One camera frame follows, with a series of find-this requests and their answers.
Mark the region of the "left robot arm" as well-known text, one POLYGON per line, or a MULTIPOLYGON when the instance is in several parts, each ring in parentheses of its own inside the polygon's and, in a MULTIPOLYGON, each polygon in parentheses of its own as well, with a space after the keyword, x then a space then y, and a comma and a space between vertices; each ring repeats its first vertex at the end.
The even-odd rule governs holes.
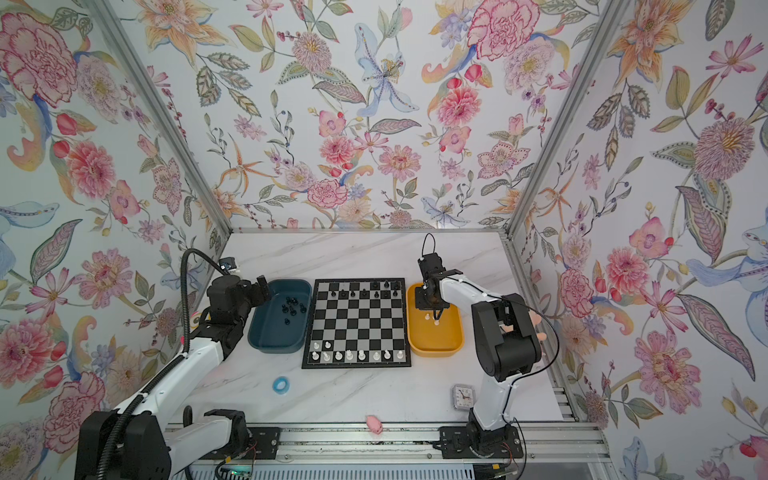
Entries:
POLYGON ((210 453, 233 459, 254 441, 240 410, 217 408, 180 430, 168 432, 174 413, 243 337, 252 309, 271 298, 264 277, 224 275, 212 281, 209 306, 185 346, 132 398, 111 411, 92 413, 79 433, 78 479, 171 479, 210 453))

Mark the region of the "yellow plastic tray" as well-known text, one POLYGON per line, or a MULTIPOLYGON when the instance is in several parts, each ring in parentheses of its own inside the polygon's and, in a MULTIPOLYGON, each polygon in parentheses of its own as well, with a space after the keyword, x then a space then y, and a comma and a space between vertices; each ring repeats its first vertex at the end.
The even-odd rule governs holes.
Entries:
POLYGON ((464 345, 460 311, 451 305, 437 318, 432 310, 417 307, 422 292, 421 283, 413 284, 407 290, 406 323, 411 351, 422 357, 452 356, 464 345))

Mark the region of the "teal plastic tray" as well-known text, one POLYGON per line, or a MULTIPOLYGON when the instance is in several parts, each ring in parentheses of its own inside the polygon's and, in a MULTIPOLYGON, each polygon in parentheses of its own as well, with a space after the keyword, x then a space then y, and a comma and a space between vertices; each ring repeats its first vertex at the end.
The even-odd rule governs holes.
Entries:
POLYGON ((248 342, 266 354, 291 354, 304 342, 312 287, 301 279, 268 283, 271 299, 257 307, 251 319, 248 342))

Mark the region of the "black white chessboard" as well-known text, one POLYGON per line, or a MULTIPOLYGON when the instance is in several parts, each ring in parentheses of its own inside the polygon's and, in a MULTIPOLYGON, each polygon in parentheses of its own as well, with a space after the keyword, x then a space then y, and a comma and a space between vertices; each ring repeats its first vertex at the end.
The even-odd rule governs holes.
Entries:
POLYGON ((301 368, 410 367, 406 296, 403 278, 315 280, 301 368))

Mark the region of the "small white clock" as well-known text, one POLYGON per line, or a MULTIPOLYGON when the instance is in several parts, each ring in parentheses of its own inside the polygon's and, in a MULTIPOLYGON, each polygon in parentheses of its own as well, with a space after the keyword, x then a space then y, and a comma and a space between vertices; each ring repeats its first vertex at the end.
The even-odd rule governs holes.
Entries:
POLYGON ((475 404, 475 391, 471 385, 455 384, 451 388, 452 406, 456 410, 469 411, 475 404))

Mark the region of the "pink plush doll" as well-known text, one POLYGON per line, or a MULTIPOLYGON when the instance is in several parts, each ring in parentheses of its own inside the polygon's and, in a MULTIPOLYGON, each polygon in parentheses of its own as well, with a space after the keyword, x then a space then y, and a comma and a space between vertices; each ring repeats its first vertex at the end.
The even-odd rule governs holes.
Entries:
POLYGON ((547 334, 540 329, 540 325, 543 322, 543 317, 541 315, 533 312, 533 311, 530 311, 529 312, 529 318, 531 320, 531 324, 532 324, 532 327, 533 327, 534 333, 536 334, 537 339, 540 342, 543 342, 544 340, 546 340, 547 339, 547 334))

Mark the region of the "pink eraser toy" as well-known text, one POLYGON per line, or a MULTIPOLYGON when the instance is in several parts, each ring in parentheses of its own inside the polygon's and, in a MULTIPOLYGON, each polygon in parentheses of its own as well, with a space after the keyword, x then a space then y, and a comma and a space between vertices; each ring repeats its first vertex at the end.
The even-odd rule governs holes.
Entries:
POLYGON ((374 435, 380 435, 383 432, 382 422, 374 415, 367 415, 365 419, 367 429, 374 435))

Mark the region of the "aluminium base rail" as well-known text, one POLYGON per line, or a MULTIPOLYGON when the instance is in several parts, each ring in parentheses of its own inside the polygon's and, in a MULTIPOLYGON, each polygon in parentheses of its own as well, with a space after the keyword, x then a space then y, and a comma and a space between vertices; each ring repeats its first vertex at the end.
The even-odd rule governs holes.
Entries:
MULTIPOLYGON (((364 423, 252 424, 259 465, 438 464, 441 423, 387 423, 380 434, 364 423)), ((515 442, 532 464, 610 462, 609 448, 593 424, 520 422, 515 442)))

